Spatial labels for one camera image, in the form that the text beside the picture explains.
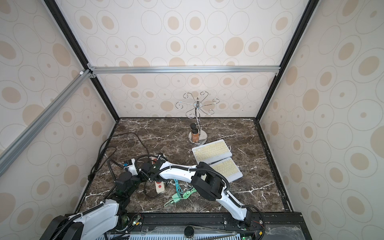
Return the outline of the green USB charger adapter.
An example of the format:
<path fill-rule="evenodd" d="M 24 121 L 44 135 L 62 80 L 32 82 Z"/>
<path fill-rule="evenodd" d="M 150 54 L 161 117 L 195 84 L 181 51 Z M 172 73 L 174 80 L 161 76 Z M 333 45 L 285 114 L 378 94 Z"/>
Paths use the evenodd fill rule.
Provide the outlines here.
<path fill-rule="evenodd" d="M 180 193 L 175 193 L 174 195 L 172 195 L 172 204 L 176 204 L 182 199 L 183 199 L 183 196 Z"/>

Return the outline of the white keyboard yellow keys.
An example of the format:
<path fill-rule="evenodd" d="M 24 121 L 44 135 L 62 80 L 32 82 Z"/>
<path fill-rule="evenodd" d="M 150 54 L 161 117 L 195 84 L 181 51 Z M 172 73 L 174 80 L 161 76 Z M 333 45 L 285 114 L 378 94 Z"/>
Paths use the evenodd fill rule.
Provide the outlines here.
<path fill-rule="evenodd" d="M 218 140 L 192 148 L 197 163 L 212 164 L 233 156 L 224 140 Z"/>
<path fill-rule="evenodd" d="M 210 165 L 212 169 L 223 175 L 229 183 L 234 182 L 243 177 L 232 158 L 227 158 Z"/>

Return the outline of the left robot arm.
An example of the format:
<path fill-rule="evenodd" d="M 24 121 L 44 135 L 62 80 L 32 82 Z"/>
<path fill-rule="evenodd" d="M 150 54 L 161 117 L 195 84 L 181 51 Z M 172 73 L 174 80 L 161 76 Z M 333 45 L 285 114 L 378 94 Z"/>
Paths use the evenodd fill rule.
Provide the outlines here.
<path fill-rule="evenodd" d="M 110 230 L 126 234 L 143 220 L 140 214 L 130 217 L 126 211 L 131 195 L 143 181 L 141 174 L 123 172 L 116 179 L 109 197 L 82 213 L 54 218 L 40 239 L 95 240 Z"/>

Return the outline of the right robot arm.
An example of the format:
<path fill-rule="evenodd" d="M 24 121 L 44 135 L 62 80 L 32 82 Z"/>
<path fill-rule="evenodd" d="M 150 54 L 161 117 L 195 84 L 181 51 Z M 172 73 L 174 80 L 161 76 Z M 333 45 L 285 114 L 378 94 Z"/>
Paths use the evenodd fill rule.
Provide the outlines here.
<path fill-rule="evenodd" d="M 194 166 L 176 165 L 159 157 L 154 164 L 144 163 L 136 167 L 138 174 L 151 182 L 163 182 L 174 179 L 192 185 L 200 196 L 207 201 L 218 202 L 232 216 L 246 227 L 254 222 L 253 215 L 260 216 L 259 224 L 265 227 L 264 214 L 253 205 L 244 205 L 230 192 L 229 181 L 208 164 L 200 162 Z"/>

